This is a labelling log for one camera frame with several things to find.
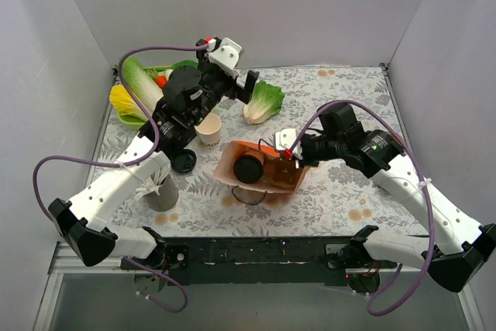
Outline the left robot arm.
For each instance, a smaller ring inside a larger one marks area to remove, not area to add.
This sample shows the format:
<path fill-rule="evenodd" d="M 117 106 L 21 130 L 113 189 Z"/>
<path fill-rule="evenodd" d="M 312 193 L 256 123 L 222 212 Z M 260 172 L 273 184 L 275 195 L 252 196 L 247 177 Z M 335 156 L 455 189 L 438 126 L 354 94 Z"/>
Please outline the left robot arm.
<path fill-rule="evenodd" d="M 108 171 L 67 201 L 53 200 L 48 212 L 59 234 L 87 267 L 108 257 L 131 257 L 149 269 L 166 257 L 166 241 L 150 227 L 113 226 L 114 211 L 154 172 L 183 156 L 195 127 L 227 97 L 248 103 L 259 74 L 243 85 L 236 66 L 243 48 L 225 37 L 199 40 L 197 67 L 173 70 L 149 120 Z"/>

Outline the black plastic cup lid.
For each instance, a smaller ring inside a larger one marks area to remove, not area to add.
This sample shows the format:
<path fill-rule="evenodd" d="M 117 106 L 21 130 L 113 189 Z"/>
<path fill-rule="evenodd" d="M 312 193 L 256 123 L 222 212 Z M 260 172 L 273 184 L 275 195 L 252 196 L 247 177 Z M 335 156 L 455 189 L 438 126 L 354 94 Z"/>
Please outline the black plastic cup lid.
<path fill-rule="evenodd" d="M 253 184 L 262 178 L 264 166 L 255 156 L 242 155 L 236 159 L 232 170 L 238 181 L 245 184 Z"/>

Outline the orange paper bag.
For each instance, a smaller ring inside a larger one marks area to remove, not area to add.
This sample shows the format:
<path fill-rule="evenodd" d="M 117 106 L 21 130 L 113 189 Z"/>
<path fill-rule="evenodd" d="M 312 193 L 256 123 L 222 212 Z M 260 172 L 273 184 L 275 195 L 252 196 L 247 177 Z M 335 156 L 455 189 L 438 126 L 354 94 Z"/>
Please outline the orange paper bag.
<path fill-rule="evenodd" d="M 272 147 L 235 140 L 223 150 L 213 177 L 227 185 L 238 202 L 258 205 L 268 195 L 293 195 L 308 171 L 280 158 Z"/>

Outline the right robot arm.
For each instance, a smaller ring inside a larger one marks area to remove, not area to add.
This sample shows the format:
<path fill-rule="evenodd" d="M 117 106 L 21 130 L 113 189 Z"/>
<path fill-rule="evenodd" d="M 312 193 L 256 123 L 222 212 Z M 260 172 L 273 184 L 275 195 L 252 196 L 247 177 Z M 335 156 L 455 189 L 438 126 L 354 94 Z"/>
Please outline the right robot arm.
<path fill-rule="evenodd" d="M 428 231 L 427 237 L 395 236 L 367 225 L 343 248 L 328 255 L 340 267 L 368 267 L 390 261 L 421 269 L 441 287 L 461 291 L 495 250 L 495 225 L 469 217 L 415 169 L 415 159 L 400 136 L 389 129 L 366 131 L 354 103 L 338 100 L 314 114 L 319 135 L 298 136 L 301 164 L 344 160 L 393 196 Z"/>

